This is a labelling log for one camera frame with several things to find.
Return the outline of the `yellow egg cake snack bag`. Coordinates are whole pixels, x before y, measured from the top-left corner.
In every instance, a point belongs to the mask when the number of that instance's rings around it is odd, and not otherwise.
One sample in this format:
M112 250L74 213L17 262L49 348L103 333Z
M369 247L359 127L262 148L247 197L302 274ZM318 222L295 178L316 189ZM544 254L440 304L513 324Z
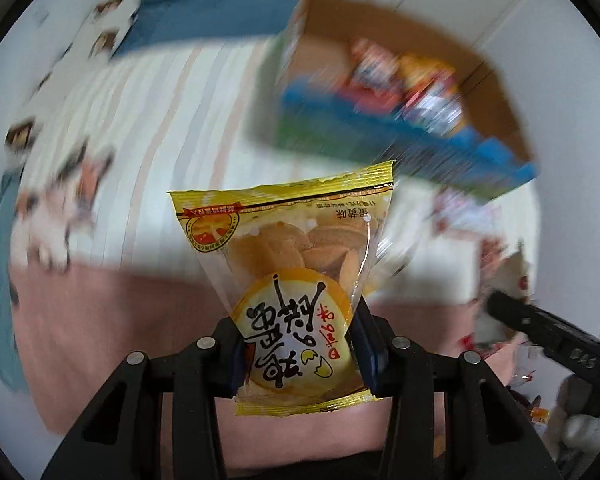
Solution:
M377 261L393 163L228 191L173 191L176 218L246 344L238 414L366 399L347 331Z

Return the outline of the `bear print white pillow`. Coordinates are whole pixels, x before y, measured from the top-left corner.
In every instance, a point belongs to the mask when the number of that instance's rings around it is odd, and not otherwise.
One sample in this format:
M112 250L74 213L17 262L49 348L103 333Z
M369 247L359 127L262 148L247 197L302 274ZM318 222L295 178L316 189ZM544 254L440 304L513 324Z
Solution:
M59 60L34 88L5 136L7 155L23 159L61 103L87 74L109 63L135 23L140 0L100 0Z

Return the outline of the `red white spicy strip packet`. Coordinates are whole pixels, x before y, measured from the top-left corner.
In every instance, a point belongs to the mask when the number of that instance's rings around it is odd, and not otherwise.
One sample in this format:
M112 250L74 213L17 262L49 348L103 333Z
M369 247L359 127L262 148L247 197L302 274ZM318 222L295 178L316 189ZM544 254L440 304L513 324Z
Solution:
M434 232L466 240L498 238L502 234L500 207L474 196L442 188L434 198Z

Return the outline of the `panda sunflower seed packet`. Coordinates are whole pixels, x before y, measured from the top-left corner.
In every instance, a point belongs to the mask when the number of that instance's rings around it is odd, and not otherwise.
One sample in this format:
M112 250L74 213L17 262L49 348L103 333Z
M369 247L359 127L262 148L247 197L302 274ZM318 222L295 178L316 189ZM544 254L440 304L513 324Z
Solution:
M404 85L396 56L376 41L356 38L351 42L352 72L347 87L361 92L384 107L396 107L403 98Z

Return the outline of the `white cookie snack packet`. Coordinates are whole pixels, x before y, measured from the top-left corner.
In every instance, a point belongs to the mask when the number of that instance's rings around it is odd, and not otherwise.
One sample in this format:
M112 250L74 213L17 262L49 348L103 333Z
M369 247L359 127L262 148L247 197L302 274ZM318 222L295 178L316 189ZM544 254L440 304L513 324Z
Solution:
M530 264L524 256L524 241L518 240L517 249L504 256L504 245L499 238L485 238L481 242L479 266L478 310L475 314L472 340L479 348L506 344L516 335L516 330L492 318L486 303L494 292L514 299L527 301L530 295Z

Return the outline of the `striped cat print bedsheet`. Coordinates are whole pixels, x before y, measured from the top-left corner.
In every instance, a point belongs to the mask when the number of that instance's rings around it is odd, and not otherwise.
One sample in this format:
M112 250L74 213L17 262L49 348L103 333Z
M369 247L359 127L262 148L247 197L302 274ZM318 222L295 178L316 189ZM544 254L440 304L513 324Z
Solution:
M272 40L148 49L85 76L24 166L12 280L87 269L206 286L170 200L179 190L328 177L352 162L280 150Z

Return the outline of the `blue green milk carton box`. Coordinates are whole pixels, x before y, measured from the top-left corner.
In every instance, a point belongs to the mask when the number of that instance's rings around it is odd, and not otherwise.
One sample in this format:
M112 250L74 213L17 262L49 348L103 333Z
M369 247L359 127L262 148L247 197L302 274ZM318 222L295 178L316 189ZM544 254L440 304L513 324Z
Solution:
M490 200L538 174L498 72L451 36L360 0L300 0L285 30L276 143Z

